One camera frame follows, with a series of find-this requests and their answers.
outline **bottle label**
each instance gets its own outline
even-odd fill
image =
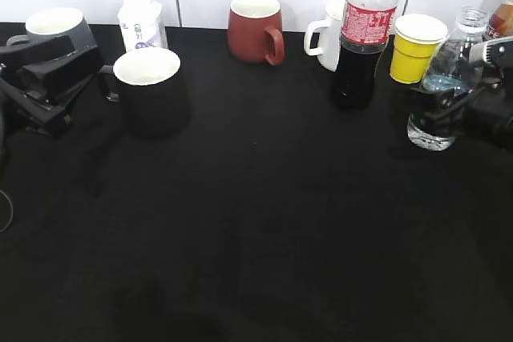
[[[353,43],[385,43],[392,29],[396,9],[397,7],[390,10],[366,10],[347,2],[342,34]]]
[[[487,40],[513,35],[513,0],[506,0],[488,23]]]
[[[147,25],[122,22],[121,33],[127,52],[144,47],[168,48],[157,22]]]

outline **white mug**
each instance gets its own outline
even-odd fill
[[[330,71],[337,69],[340,55],[340,31],[345,0],[332,0],[326,6],[326,19],[311,22],[305,32],[305,52],[317,56],[319,63]],[[310,48],[315,30],[321,30],[316,48]]]

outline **small white bottle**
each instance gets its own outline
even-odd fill
[[[162,5],[152,0],[123,0],[118,19],[125,48],[168,48],[166,30],[161,20]]]

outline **water bottle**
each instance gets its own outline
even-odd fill
[[[374,92],[374,73],[386,48],[398,0],[345,0],[340,57],[330,88],[342,109],[364,109]]]
[[[468,66],[468,58],[471,47],[483,41],[487,23],[487,12],[463,7],[456,20],[456,28],[434,52],[421,87],[432,92],[453,89],[454,96],[468,93],[476,87],[481,81],[483,68]],[[440,137],[427,132],[422,117],[416,114],[410,115],[406,129],[410,141],[427,150],[446,150],[456,140],[454,136]]]

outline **yellow paper cup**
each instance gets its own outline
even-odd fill
[[[447,36],[447,26],[428,15],[408,14],[396,21],[395,30],[390,76],[400,83],[420,82],[438,44]]]

